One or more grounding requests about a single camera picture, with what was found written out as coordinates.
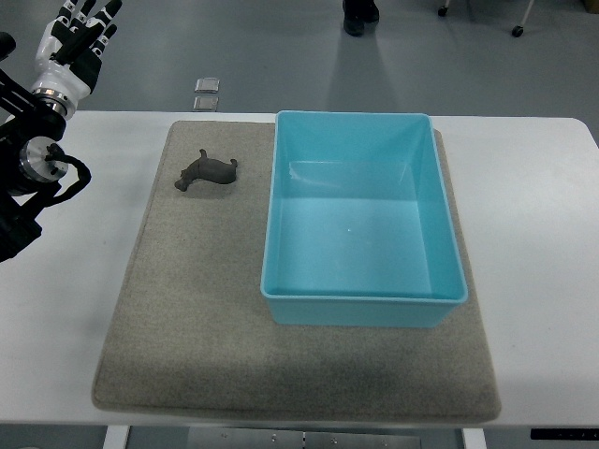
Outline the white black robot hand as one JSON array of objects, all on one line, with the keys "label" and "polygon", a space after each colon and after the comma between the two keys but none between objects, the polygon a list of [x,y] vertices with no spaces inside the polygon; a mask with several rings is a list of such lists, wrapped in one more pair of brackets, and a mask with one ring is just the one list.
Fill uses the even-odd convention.
[{"label": "white black robot hand", "polygon": [[111,0],[97,12],[94,6],[94,1],[65,1],[48,23],[35,58],[34,92],[52,90],[76,104],[94,91],[123,2]]}]

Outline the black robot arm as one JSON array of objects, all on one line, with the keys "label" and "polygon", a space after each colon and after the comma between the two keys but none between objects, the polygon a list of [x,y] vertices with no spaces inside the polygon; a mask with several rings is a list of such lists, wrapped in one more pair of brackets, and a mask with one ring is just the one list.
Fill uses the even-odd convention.
[{"label": "black robot arm", "polygon": [[40,43],[37,83],[23,88],[1,73],[1,260],[24,250],[42,233],[37,216],[71,199],[91,181],[90,169],[68,155],[59,141],[79,101],[89,93],[70,72],[82,47],[62,49],[53,36]]}]

